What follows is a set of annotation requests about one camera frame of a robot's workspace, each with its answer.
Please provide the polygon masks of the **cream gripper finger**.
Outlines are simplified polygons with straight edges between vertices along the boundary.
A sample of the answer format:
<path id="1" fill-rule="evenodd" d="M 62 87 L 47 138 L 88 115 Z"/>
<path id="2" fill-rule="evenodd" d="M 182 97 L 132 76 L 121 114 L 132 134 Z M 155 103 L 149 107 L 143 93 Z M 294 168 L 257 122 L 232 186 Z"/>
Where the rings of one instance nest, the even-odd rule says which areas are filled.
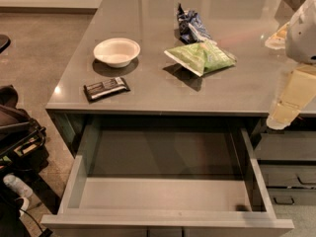
<path id="1" fill-rule="evenodd" d="M 265 46 L 271 49 L 284 49 L 288 25 L 289 23 L 285 23 L 274 34 L 272 34 L 265 41 Z"/>
<path id="2" fill-rule="evenodd" d="M 275 130 L 290 126 L 315 97 L 316 67 L 300 64 L 287 76 L 285 86 L 271 108 L 267 126 Z"/>

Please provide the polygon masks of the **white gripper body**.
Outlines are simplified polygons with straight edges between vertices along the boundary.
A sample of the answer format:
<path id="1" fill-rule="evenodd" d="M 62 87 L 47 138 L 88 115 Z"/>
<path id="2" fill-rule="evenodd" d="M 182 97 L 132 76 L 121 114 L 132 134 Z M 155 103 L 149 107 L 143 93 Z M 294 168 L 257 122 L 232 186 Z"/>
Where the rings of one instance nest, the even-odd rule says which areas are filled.
<path id="1" fill-rule="evenodd" d="M 305 0 L 291 17 L 285 53 L 296 62 L 316 63 L 316 0 Z"/>

